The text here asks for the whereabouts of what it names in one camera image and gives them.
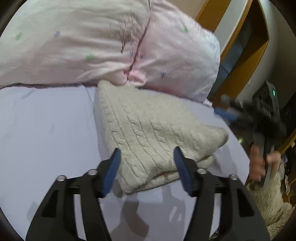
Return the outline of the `person's right hand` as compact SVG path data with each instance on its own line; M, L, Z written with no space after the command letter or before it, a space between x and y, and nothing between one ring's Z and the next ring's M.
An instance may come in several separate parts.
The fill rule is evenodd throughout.
M273 151L266 156L266 159L261 156L260 149L256 145L252 145L249 153L250 165L249 165L249 181L260 182L266 175L265 166L271 164L270 178L275 177L280 162L281 154L279 151Z

